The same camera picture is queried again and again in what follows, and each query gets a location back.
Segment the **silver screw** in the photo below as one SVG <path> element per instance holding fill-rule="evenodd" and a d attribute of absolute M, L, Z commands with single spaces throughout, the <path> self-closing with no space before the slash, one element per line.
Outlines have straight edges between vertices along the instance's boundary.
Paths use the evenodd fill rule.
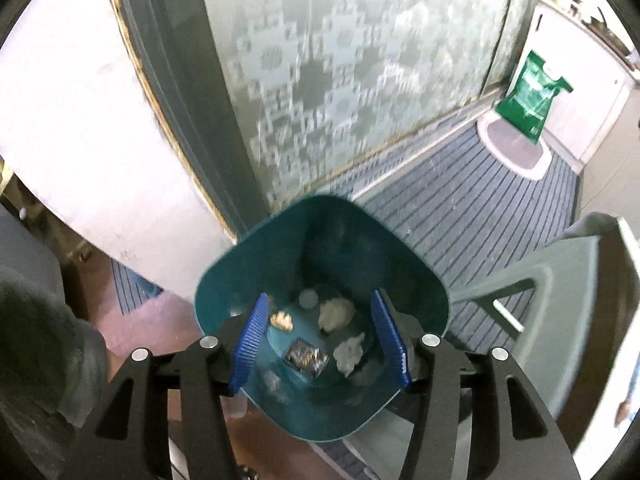
<path fill-rule="evenodd" d="M 438 346 L 440 338 L 435 334 L 425 334 L 422 336 L 422 342 L 427 346 Z"/>
<path fill-rule="evenodd" d="M 498 346 L 491 350 L 491 355 L 494 356 L 495 359 L 498 359 L 498 361 L 506 361 L 507 357 L 509 357 L 509 352 Z"/>
<path fill-rule="evenodd" d="M 144 361 L 147 357 L 149 357 L 149 350 L 146 348 L 138 348 L 131 353 L 134 361 Z"/>
<path fill-rule="evenodd" d="M 218 338 L 214 335 L 206 335 L 200 340 L 203 348 L 215 348 L 218 345 Z"/>

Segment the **gray plastic chair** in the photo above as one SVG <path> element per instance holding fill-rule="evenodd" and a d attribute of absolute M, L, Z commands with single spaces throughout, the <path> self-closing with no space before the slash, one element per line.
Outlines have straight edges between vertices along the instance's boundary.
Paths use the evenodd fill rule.
<path fill-rule="evenodd" d="M 452 290 L 451 303 L 473 301 L 516 340 L 513 357 L 553 416 L 580 366 L 596 300 L 600 236 L 558 240 L 519 262 Z M 524 327 L 494 300 L 533 288 Z"/>

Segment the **floor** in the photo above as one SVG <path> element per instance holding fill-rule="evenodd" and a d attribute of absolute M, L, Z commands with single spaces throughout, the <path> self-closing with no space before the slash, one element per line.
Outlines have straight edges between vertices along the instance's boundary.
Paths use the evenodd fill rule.
<path fill-rule="evenodd" d="M 556 237 L 572 222 L 576 195 L 577 176 L 556 154 L 542 180 L 524 179 L 489 153 L 474 125 L 364 207 L 451 288 L 517 262 Z M 527 291 L 504 304 L 521 319 L 531 297 Z M 513 345 L 473 303 L 452 306 L 449 336 L 482 353 Z"/>
<path fill-rule="evenodd" d="M 188 302 L 170 292 L 147 300 L 123 315 L 116 294 L 111 260 L 94 251 L 78 265 L 82 301 L 75 310 L 104 336 L 112 352 L 113 372 L 136 348 L 153 354 L 183 350 L 202 335 Z M 170 391 L 168 418 L 179 432 L 180 397 Z M 232 447 L 239 464 L 261 474 L 262 480 L 338 480 L 341 478 L 305 442 L 289 436 L 255 408 L 243 418 L 227 421 Z"/>

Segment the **beige crumb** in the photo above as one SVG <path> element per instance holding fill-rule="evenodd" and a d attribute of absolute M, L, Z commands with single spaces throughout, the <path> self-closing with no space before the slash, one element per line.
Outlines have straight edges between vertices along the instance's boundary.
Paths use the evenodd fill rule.
<path fill-rule="evenodd" d="M 284 332 L 291 332 L 293 330 L 293 320 L 291 315 L 287 314 L 283 310 L 271 314 L 270 323 L 272 326 L 284 330 Z"/>

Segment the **blue object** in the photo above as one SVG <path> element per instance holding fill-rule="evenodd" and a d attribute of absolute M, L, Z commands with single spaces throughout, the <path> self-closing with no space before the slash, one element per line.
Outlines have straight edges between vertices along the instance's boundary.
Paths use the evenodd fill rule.
<path fill-rule="evenodd" d="M 315 379 L 282 360 L 290 338 L 315 338 L 328 355 L 338 341 L 314 325 L 319 307 L 298 311 L 298 295 L 318 293 L 350 300 L 356 309 L 341 330 L 365 333 L 365 354 L 345 378 L 332 371 L 333 357 Z M 202 277 L 195 297 L 196 318 L 215 334 L 232 316 L 245 313 L 262 292 L 271 309 L 293 312 L 291 333 L 268 327 L 243 391 L 266 416 L 295 437 L 337 440 L 356 431 L 398 393 L 371 318 L 371 295 L 383 288 L 400 313 L 411 314 L 425 332 L 442 334 L 449 298 L 439 277 L 401 240 L 367 212 L 335 196 L 311 196 L 254 228 Z"/>
<path fill-rule="evenodd" d="M 371 297 L 371 317 L 385 354 L 386 366 L 398 387 L 404 389 L 411 384 L 406 346 L 378 290 Z"/>
<path fill-rule="evenodd" d="M 262 293 L 244 324 L 232 354 L 231 376 L 228 386 L 234 395 L 240 391 L 249 378 L 268 321 L 269 298 L 265 293 Z"/>

